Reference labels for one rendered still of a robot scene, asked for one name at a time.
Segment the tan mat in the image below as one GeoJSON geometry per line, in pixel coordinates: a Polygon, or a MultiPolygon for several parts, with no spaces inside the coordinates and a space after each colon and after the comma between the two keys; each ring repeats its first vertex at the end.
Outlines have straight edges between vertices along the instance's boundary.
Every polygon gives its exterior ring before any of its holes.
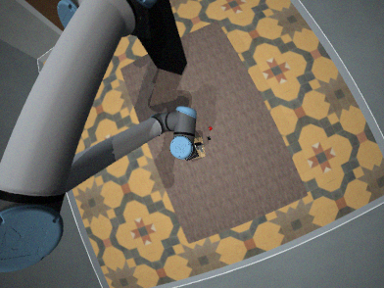
{"type": "MultiPolygon", "coordinates": [[[[194,143],[198,143],[198,142],[203,143],[202,137],[194,138],[194,143]]],[[[201,153],[200,150],[197,150],[199,154],[199,157],[197,158],[206,157],[204,145],[202,145],[202,148],[203,148],[203,153],[201,153]]],[[[194,159],[197,159],[197,158],[194,158],[194,159]]]]}

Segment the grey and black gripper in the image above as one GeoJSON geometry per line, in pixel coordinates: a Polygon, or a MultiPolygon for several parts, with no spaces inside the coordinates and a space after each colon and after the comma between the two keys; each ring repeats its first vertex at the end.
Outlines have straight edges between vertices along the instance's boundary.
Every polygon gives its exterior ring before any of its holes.
{"type": "Polygon", "coordinates": [[[195,153],[195,155],[192,157],[192,158],[190,158],[190,159],[186,159],[186,161],[189,161],[189,160],[192,160],[192,159],[194,159],[194,158],[197,158],[197,157],[199,157],[199,154],[198,154],[198,152],[197,152],[197,150],[200,150],[200,152],[201,153],[203,153],[203,148],[202,148],[202,145],[204,145],[203,143],[201,143],[201,142],[198,142],[198,143],[194,143],[194,145],[196,145],[196,153],[195,153]],[[198,145],[199,144],[199,145],[198,145]],[[197,147],[198,146],[198,147],[197,147]]]}

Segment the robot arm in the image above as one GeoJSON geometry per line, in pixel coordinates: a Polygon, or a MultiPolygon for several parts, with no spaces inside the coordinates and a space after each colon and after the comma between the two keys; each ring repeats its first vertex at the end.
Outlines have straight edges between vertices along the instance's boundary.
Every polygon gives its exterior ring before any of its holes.
{"type": "Polygon", "coordinates": [[[148,141],[174,131],[171,153],[180,160],[195,155],[197,112],[188,107],[154,114],[75,153],[121,38],[141,29],[145,11],[156,2],[58,3],[64,31],[24,103],[0,163],[0,272],[24,269],[49,255],[63,236],[65,193],[148,141]]]}

